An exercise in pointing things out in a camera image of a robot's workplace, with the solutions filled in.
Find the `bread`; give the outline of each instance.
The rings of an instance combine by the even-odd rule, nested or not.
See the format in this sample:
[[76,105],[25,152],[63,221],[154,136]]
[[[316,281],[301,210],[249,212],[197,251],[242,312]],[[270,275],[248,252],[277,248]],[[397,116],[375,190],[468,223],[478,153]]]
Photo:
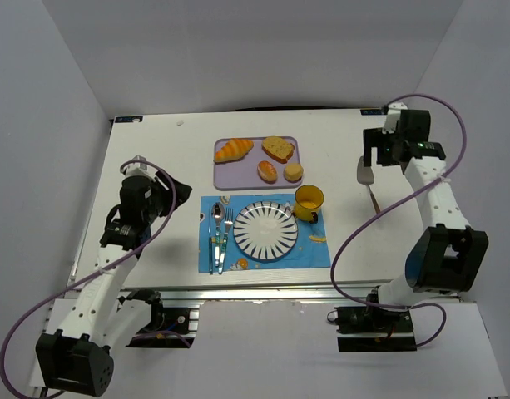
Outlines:
[[285,179],[288,181],[297,181],[303,177],[303,167],[301,164],[296,164],[295,162],[289,164],[285,167]]
[[227,143],[215,153],[214,162],[216,164],[222,162],[231,162],[239,160],[253,148],[253,141],[249,139],[230,139]]
[[267,155],[277,162],[285,164],[294,154],[295,147],[282,137],[276,137],[273,135],[266,137],[262,141],[262,149]]
[[258,171],[258,176],[263,181],[268,183],[275,183],[277,181],[277,169],[268,160],[261,161],[256,170]]

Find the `plate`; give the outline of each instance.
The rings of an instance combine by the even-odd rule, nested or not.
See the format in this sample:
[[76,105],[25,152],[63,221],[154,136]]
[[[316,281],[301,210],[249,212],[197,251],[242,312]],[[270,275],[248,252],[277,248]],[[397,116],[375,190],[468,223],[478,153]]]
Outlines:
[[276,202],[255,202],[236,216],[233,235],[240,250],[253,259],[276,260],[297,241],[299,228],[291,211]]

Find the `yellow mug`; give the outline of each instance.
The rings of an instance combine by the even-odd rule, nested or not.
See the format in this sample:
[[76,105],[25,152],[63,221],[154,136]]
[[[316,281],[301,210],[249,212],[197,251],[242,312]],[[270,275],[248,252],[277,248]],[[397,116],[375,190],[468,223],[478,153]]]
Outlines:
[[315,185],[301,185],[295,191],[294,215],[298,219],[318,223],[318,212],[324,202],[323,191]]

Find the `mug handle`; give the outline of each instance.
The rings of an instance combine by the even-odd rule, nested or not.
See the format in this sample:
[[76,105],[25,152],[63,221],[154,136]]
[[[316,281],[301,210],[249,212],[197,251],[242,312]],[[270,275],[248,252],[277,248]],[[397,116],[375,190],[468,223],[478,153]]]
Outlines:
[[318,213],[317,212],[312,212],[312,220],[308,223],[310,223],[310,224],[318,223]]

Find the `blue placemat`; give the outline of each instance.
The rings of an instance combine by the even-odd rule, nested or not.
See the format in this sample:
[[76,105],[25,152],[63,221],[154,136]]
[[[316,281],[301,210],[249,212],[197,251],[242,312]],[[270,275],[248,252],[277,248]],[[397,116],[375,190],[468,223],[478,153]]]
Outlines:
[[[212,234],[215,233],[215,222],[209,215],[210,207],[215,202],[220,202],[226,208],[232,208],[234,216],[247,205],[257,201],[274,201],[279,204],[289,204],[290,207],[294,206],[293,194],[272,194],[272,195],[232,195],[231,197],[207,196],[201,197],[201,217],[199,225],[199,273],[209,273],[209,254],[208,254],[208,227]],[[319,212],[319,221],[317,224],[310,224],[297,220],[299,226],[299,235],[295,246],[289,254],[274,262],[264,262],[254,260],[242,253],[235,242],[232,234],[233,228],[229,232],[229,243],[227,244],[227,251],[225,253],[225,263],[223,270],[244,270],[240,264],[237,263],[238,259],[247,260],[247,269],[271,269],[271,268],[328,268],[330,267],[329,247],[326,242],[318,242],[311,239],[310,236],[315,238],[324,238],[324,220],[323,212]],[[221,222],[221,233],[225,231],[223,222]]]

